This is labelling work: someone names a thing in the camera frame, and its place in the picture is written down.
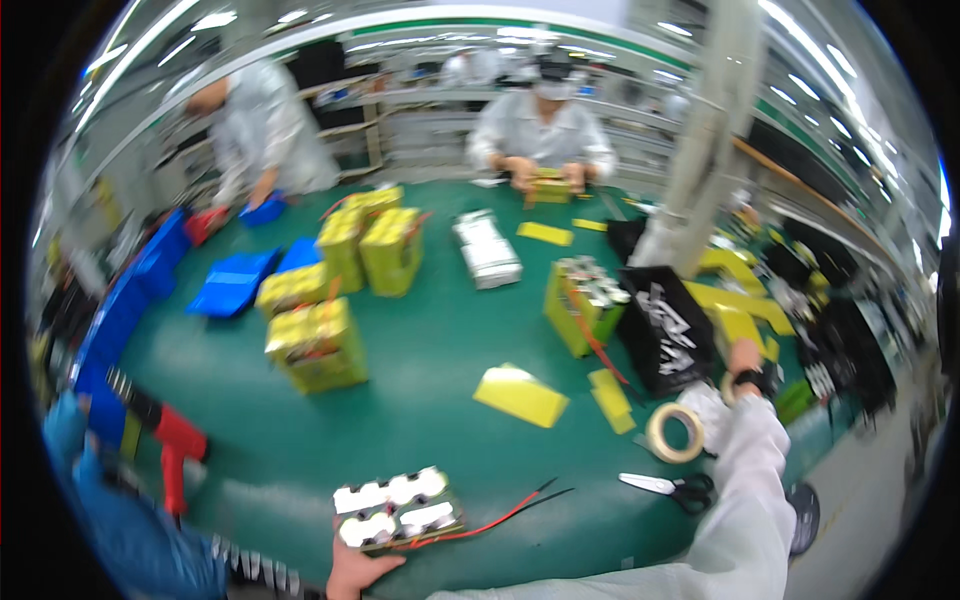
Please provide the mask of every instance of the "worker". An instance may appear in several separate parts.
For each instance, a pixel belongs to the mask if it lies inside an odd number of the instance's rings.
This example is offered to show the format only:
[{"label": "worker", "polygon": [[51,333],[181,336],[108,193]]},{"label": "worker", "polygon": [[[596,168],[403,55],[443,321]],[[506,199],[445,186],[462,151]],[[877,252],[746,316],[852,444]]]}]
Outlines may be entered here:
[{"label": "worker", "polygon": [[84,443],[89,411],[88,397],[64,392],[44,419],[43,439],[81,532],[125,597],[221,600],[228,588],[321,597],[283,563],[177,524],[125,479],[115,455],[93,434],[86,434]]},{"label": "worker", "polygon": [[[167,92],[172,97],[196,81],[194,70]],[[329,189],[340,168],[317,137],[316,121],[298,96],[297,84],[285,67],[260,60],[230,73],[193,94],[182,107],[187,116],[210,117],[209,135],[221,172],[213,198],[216,218],[208,230],[221,227],[228,209],[246,189],[250,208],[257,208],[279,190],[287,196]]]},{"label": "worker", "polygon": [[[759,371],[760,365],[760,351],[754,342],[740,339],[733,345],[727,365],[731,373]],[[750,379],[734,379],[742,383],[733,388],[737,402],[713,471],[719,499],[700,523],[681,560],[583,579],[533,582],[502,589],[439,591],[429,599],[782,598],[797,518],[780,485],[790,439],[777,420],[773,405]],[[615,472],[610,479],[611,485],[616,485]],[[358,600],[363,589],[403,563],[402,556],[368,557],[334,536],[333,568],[326,583],[326,597]]]},{"label": "worker", "polygon": [[533,189],[538,167],[560,170],[570,191],[608,179],[616,154],[590,111],[570,102],[577,89],[573,63],[558,48],[537,57],[531,90],[505,93],[480,113],[468,137],[468,159],[477,169],[509,172],[521,193]]}]

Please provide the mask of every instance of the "wristwatch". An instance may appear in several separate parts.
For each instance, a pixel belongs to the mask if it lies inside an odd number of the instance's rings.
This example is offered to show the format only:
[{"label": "wristwatch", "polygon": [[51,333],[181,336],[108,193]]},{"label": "wristwatch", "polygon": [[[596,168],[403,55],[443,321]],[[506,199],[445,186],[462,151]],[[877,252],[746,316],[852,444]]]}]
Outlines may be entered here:
[{"label": "wristwatch", "polygon": [[769,364],[768,362],[767,365],[764,365],[762,370],[747,369],[746,371],[741,371],[733,378],[731,388],[743,385],[744,383],[753,383],[764,397],[772,399],[777,393],[777,379],[774,375],[775,369],[770,369],[768,367]]}]

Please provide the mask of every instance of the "blue plastic tray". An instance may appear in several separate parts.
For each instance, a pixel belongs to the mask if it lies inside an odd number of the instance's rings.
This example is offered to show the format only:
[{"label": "blue plastic tray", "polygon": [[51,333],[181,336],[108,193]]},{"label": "blue plastic tray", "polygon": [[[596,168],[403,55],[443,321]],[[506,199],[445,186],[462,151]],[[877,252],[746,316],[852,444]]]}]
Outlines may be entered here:
[{"label": "blue plastic tray", "polygon": [[235,254],[213,263],[204,287],[186,312],[222,319],[238,314],[251,304],[279,254],[280,248],[274,248],[262,254]]},{"label": "blue plastic tray", "polygon": [[280,265],[276,267],[277,273],[284,271],[293,271],[300,267],[315,265],[324,260],[324,251],[315,246],[317,240],[312,237],[302,237],[290,245],[290,250],[283,255]]},{"label": "blue plastic tray", "polygon": [[283,194],[275,191],[267,199],[267,202],[261,204],[256,210],[250,210],[248,204],[240,213],[240,221],[249,228],[270,223],[280,216],[286,206],[287,203],[283,201]]}]

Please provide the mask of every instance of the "face mask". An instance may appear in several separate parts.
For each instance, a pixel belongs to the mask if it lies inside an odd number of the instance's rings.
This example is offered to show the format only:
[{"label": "face mask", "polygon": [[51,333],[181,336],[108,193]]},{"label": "face mask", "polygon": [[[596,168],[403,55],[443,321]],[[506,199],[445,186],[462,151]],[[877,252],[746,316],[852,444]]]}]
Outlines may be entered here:
[{"label": "face mask", "polygon": [[573,83],[539,82],[534,86],[534,93],[543,100],[569,100],[573,97]]}]

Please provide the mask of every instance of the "white lab coat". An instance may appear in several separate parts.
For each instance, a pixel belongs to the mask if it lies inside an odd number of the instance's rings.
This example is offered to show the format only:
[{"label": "white lab coat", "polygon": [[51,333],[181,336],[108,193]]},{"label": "white lab coat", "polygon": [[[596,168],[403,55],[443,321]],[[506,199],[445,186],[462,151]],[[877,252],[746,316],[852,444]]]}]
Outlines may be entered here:
[{"label": "white lab coat", "polygon": [[290,72],[268,60],[228,75],[227,101],[210,115],[221,172],[214,204],[233,203],[275,166],[275,188],[286,195],[337,184],[340,167],[317,137],[316,121],[297,91]]},{"label": "white lab coat", "polygon": [[770,402],[757,396],[737,402],[725,438],[713,471],[719,499],[680,561],[583,579],[440,591],[429,600],[782,598],[797,520],[780,485],[790,439]]},{"label": "white lab coat", "polygon": [[567,101],[550,124],[543,125],[530,90],[506,92],[480,113],[467,140],[468,160],[489,171],[489,156],[495,153],[525,156],[553,169],[566,162],[593,164],[600,183],[613,174],[617,161],[600,122],[586,107]]}]

